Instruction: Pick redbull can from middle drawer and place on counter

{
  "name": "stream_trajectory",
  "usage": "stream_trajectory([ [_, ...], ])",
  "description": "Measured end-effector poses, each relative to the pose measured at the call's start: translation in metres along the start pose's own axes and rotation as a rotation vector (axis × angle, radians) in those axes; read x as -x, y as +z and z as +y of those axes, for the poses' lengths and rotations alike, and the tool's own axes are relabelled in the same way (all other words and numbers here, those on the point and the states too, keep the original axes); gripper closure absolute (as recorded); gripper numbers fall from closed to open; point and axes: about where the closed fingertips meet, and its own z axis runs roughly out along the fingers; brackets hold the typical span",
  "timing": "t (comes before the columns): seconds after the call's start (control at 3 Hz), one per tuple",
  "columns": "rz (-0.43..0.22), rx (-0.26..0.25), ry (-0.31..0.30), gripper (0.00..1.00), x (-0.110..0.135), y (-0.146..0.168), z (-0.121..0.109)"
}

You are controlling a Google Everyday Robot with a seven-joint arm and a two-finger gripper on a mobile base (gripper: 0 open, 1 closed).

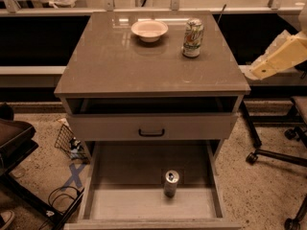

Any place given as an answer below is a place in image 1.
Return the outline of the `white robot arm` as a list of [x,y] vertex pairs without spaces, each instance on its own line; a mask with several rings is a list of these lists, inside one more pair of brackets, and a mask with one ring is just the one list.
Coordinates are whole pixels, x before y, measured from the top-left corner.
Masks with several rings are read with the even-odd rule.
[[284,30],[246,71],[252,80],[262,80],[283,72],[307,60],[307,5],[298,16],[300,31],[290,34]]

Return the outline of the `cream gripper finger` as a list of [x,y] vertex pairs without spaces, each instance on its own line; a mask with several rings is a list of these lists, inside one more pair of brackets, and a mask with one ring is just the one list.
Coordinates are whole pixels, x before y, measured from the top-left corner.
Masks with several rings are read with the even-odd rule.
[[269,56],[255,60],[249,68],[254,79],[262,80],[288,70],[307,60],[307,36],[291,35],[287,41]]
[[265,51],[265,55],[269,56],[272,53],[274,53],[287,41],[287,38],[289,36],[291,36],[291,34],[287,30],[284,30],[282,33],[280,33],[268,46],[268,48]]

